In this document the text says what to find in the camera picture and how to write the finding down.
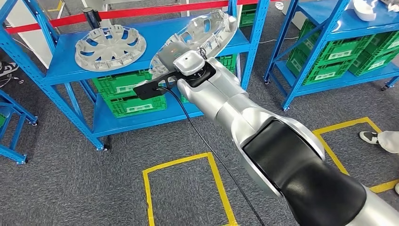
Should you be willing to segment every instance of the white label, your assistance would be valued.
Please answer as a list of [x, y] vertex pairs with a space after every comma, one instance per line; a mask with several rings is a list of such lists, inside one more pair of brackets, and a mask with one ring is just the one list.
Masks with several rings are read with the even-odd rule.
[[337, 59], [337, 58], [341, 58], [341, 57], [347, 57], [347, 56], [350, 56], [351, 53], [352, 53], [352, 50], [348, 50], [348, 51], [340, 52], [340, 53], [333, 53], [333, 54], [330, 54], [328, 59], [331, 60], [331, 59]]
[[128, 86], [118, 86], [116, 88], [116, 93], [123, 93], [123, 92], [133, 91], [133, 88], [136, 87], [136, 86], [137, 86], [137, 84], [128, 85]]
[[371, 40], [370, 43], [376, 46], [379, 42], [380, 42], [380, 39], [377, 38], [376, 36], [374, 36], [374, 38]]
[[296, 59], [291, 60], [292, 64], [294, 65], [294, 67], [298, 70], [301, 71], [302, 66], [300, 64], [298, 64], [298, 62], [296, 61]]
[[367, 70], [371, 70], [371, 69], [373, 69], [373, 68], [379, 67], [379, 66], [383, 65], [384, 62], [385, 62], [385, 60], [382, 60], [382, 61], [380, 61], [380, 62], [377, 62], [377, 63], [371, 65]]
[[331, 73], [328, 73], [328, 74], [320, 74], [320, 75], [316, 76], [314, 78], [314, 80], [317, 81], [317, 80], [320, 80], [320, 79], [326, 79], [326, 78], [334, 77], [334, 75], [335, 75], [335, 72], [331, 72]]
[[353, 62], [353, 65], [355, 65], [355, 67], [359, 66], [360, 61], [359, 60], [355, 60], [355, 62]]
[[393, 48], [393, 47], [397, 47], [399, 46], [399, 40], [398, 41], [394, 41], [391, 45], [388, 46], [387, 49]]
[[313, 43], [311, 43], [311, 41], [309, 41], [309, 39], [306, 40], [305, 45], [306, 45], [309, 49], [312, 49], [312, 48], [313, 48]]
[[128, 107], [128, 108], [126, 108], [126, 112], [127, 113], [138, 112], [138, 111], [148, 110], [148, 109], [152, 109], [152, 108], [154, 108], [152, 106], [152, 104], [147, 104], [147, 105], [141, 105], [141, 106], [136, 106], [136, 107]]

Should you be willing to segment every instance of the person's foot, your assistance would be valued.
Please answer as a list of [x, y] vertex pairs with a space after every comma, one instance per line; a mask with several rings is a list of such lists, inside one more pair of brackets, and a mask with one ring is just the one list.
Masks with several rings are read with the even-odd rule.
[[19, 68], [19, 66], [12, 62], [12, 63], [7, 63], [4, 61], [1, 61], [0, 63], [0, 77], [6, 74], [10, 74], [14, 71], [16, 71]]
[[396, 192], [397, 194], [399, 194], [399, 183], [397, 183], [397, 184], [395, 185], [395, 192]]
[[366, 141], [369, 144], [377, 145], [378, 144], [378, 134], [374, 132], [363, 131], [359, 133], [359, 136], [362, 140]]

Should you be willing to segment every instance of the red barrier tape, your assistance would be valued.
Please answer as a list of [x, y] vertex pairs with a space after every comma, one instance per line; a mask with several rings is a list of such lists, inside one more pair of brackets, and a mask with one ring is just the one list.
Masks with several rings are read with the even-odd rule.
[[[255, 4], [258, 0], [238, 0], [238, 5], [248, 5]], [[113, 10], [108, 12], [100, 12], [100, 17], [102, 19], [113, 19], [113, 18], [122, 18], [122, 17], [132, 17], [132, 16], [151, 16], [157, 14], [166, 14], [166, 13], [176, 13], [187, 10], [200, 10], [200, 9], [209, 9], [209, 8], [221, 8], [227, 6], [229, 1], [211, 1], [211, 2], [201, 2], [201, 3], [189, 3], [182, 5], [170, 5], [170, 6], [156, 6], [156, 7], [146, 7], [146, 8], [132, 8], [132, 9], [122, 9], [122, 10]], [[86, 22], [86, 18], [83, 14], [66, 16], [64, 18], [50, 20], [50, 23], [54, 27], [77, 24]], [[7, 28], [6, 31], [9, 34], [19, 33], [19, 32], [28, 32], [39, 30], [40, 26], [38, 24], [29, 24], [19, 27], [11, 27]]]

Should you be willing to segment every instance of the green plastic crate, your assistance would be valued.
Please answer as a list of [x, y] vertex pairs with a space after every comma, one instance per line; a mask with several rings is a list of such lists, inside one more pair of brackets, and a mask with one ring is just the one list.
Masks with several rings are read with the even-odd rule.
[[[287, 61], [287, 68], [295, 75], [299, 74], [304, 65], [306, 58], [305, 54], [299, 49], [294, 49], [294, 53]], [[340, 78], [351, 66], [354, 59], [345, 60], [342, 62], [335, 62], [330, 64], [314, 64], [310, 69], [308, 75], [303, 81], [302, 85], [309, 85], [316, 82], [322, 82], [332, 79]]]
[[[216, 59], [221, 64], [223, 64], [223, 66], [225, 66], [231, 73], [235, 74], [235, 72], [236, 72], [236, 62], [237, 62], [237, 54], [219, 56], [219, 57], [216, 57]], [[180, 100], [182, 101], [182, 103], [188, 103], [189, 102], [183, 95], [180, 95]]]
[[189, 103], [189, 101], [183, 96], [183, 94], [180, 94], [180, 101], [184, 103]]
[[[310, 20], [306, 20], [299, 34], [299, 38], [302, 38], [315, 27], [316, 26], [312, 24]], [[316, 43], [319, 35], [320, 31], [315, 32], [303, 43], [299, 44], [297, 48], [308, 56], [313, 49], [313, 46]], [[365, 47], [372, 40], [373, 36], [374, 35], [367, 35], [351, 39], [329, 41], [320, 52], [318, 61], [321, 64], [326, 65], [348, 59], [354, 59], [365, 49]]]
[[363, 51], [350, 66], [349, 71], [356, 76], [364, 75], [367, 72], [384, 67], [399, 53], [399, 49], [385, 53], [383, 55], [371, 55]]
[[240, 27], [252, 26], [255, 20], [257, 4], [243, 5], [241, 11]]
[[104, 99], [115, 99], [136, 95], [133, 88], [144, 80], [151, 80], [148, 70], [139, 70], [94, 78], [93, 83]]
[[138, 96], [121, 97], [116, 99], [105, 99], [115, 117], [126, 117], [131, 115], [156, 112], [167, 108], [165, 96], [141, 100]]
[[383, 55], [399, 49], [399, 31], [376, 34], [365, 51], [371, 55]]
[[0, 114], [0, 128], [4, 125], [4, 123], [6, 122], [6, 116]]

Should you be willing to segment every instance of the black cable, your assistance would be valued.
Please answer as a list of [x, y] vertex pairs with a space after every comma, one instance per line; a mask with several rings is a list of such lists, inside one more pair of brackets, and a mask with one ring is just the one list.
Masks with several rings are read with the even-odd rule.
[[223, 165], [223, 167], [226, 169], [227, 173], [229, 173], [230, 177], [233, 179], [234, 183], [236, 184], [237, 188], [239, 189], [239, 191], [241, 192], [242, 196], [245, 198], [245, 200], [247, 201], [248, 205], [251, 207], [252, 211], [255, 213], [256, 217], [258, 218], [259, 222], [261, 223], [262, 226], [264, 226], [265, 224], [263, 223], [262, 219], [260, 218], [259, 214], [257, 213], [257, 211], [255, 210], [254, 206], [251, 204], [251, 202], [249, 201], [247, 195], [245, 195], [244, 191], [242, 190], [241, 186], [238, 184], [238, 182], [236, 181], [235, 177], [232, 175], [232, 173], [230, 172], [230, 170], [227, 168], [227, 166], [225, 165], [225, 163], [222, 161], [222, 159], [216, 154], [216, 152], [213, 150], [213, 148], [208, 144], [208, 142], [205, 140], [205, 138], [200, 134], [200, 132], [198, 131], [197, 127], [194, 126], [194, 123], [192, 123], [190, 116], [188, 115], [186, 109], [183, 106], [182, 101], [180, 100], [180, 98], [170, 89], [163, 87], [163, 86], [158, 86], [158, 89], [163, 89], [167, 92], [169, 92], [170, 94], [172, 94], [172, 96], [178, 101], [178, 103], [180, 104], [182, 110], [184, 111], [184, 114], [186, 115], [188, 122], [192, 125], [192, 127], [194, 128], [194, 130], [197, 132], [198, 136], [202, 139], [202, 141], [204, 141], [204, 143], [207, 145], [207, 147], [211, 150], [211, 152], [213, 153], [214, 156], [216, 156], [216, 158], [220, 161], [220, 163]]

